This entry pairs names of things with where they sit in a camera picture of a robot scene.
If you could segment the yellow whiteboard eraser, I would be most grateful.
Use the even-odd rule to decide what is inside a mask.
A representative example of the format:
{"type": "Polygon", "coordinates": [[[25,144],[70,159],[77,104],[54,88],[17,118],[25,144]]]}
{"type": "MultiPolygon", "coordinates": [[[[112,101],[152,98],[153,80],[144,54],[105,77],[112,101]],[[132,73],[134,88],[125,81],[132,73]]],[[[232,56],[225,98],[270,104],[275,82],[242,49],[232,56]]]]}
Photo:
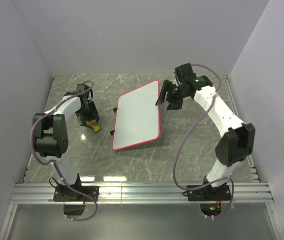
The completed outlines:
{"type": "Polygon", "coordinates": [[[98,125],[96,120],[91,120],[86,122],[87,127],[91,128],[95,133],[100,130],[100,126],[98,125]]]}

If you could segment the pink framed whiteboard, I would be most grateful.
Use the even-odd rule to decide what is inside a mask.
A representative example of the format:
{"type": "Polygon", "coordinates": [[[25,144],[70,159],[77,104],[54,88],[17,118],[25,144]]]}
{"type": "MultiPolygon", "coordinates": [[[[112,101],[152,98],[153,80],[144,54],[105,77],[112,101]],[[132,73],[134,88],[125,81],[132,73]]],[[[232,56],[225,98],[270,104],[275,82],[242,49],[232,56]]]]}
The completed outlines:
{"type": "Polygon", "coordinates": [[[159,87],[159,80],[154,80],[119,96],[112,142],[114,151],[159,138],[160,108],[155,105],[159,97],[159,87]]]}

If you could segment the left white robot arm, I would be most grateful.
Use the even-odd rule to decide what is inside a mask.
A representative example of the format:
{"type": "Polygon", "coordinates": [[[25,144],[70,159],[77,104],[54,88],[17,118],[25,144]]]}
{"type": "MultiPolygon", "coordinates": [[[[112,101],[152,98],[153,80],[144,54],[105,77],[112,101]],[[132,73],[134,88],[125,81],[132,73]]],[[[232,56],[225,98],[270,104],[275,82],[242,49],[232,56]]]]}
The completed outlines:
{"type": "Polygon", "coordinates": [[[100,130],[99,114],[93,101],[93,91],[83,93],[69,92],[53,108],[45,113],[33,116],[30,142],[32,154],[42,165],[52,165],[59,178],[56,186],[71,201],[79,200],[83,195],[79,174],[71,164],[66,152],[69,138],[67,119],[76,115],[79,125],[100,130]]]}

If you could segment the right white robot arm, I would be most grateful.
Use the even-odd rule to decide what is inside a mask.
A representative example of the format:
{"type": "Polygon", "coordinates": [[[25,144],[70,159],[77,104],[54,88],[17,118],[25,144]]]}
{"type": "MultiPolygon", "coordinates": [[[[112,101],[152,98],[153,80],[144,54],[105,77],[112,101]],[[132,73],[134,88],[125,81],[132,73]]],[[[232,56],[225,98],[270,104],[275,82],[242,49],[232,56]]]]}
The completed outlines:
{"type": "Polygon", "coordinates": [[[205,176],[200,186],[186,187],[180,185],[173,172],[173,181],[176,186],[184,191],[202,190],[204,197],[213,200],[220,194],[220,187],[230,180],[234,169],[251,155],[254,145],[255,127],[251,123],[245,123],[227,106],[218,94],[218,88],[205,76],[191,74],[184,82],[164,80],[156,106],[168,102],[167,110],[179,110],[183,100],[191,98],[204,110],[203,115],[196,120],[181,141],[178,153],[195,127],[209,117],[217,128],[220,141],[216,145],[216,161],[205,176]]]}

